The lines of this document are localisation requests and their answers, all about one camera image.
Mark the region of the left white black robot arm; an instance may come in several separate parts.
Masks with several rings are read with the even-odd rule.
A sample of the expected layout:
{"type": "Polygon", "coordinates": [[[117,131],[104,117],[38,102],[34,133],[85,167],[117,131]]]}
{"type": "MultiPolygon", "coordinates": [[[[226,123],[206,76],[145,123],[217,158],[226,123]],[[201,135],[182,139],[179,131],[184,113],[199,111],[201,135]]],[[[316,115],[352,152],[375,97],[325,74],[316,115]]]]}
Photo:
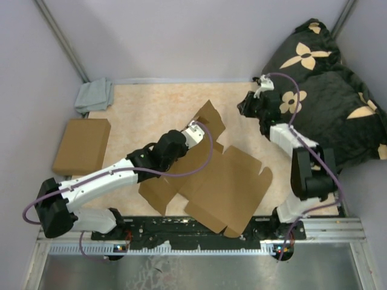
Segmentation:
{"type": "Polygon", "coordinates": [[[72,230],[94,231],[117,240],[124,236],[125,224],[116,209],[95,210],[84,204],[120,187],[136,185],[167,175],[173,163],[198,144],[187,129],[170,130],[156,143],[149,143],[115,164],[79,179],[58,183],[44,181],[34,207],[47,238],[57,238],[72,230]]]}

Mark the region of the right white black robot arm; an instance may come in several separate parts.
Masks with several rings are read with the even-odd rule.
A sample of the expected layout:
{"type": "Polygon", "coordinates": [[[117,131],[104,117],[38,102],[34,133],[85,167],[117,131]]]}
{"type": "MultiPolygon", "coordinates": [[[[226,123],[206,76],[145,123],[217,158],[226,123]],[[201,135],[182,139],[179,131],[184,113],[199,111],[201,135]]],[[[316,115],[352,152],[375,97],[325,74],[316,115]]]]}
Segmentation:
{"type": "Polygon", "coordinates": [[[305,239],[302,219],[320,207],[337,190],[336,162],[332,148],[303,136],[281,117],[276,91],[249,91],[237,105],[239,113],[257,118],[262,135],[291,157],[291,192],[264,220],[251,219],[244,234],[255,239],[305,239]]]}

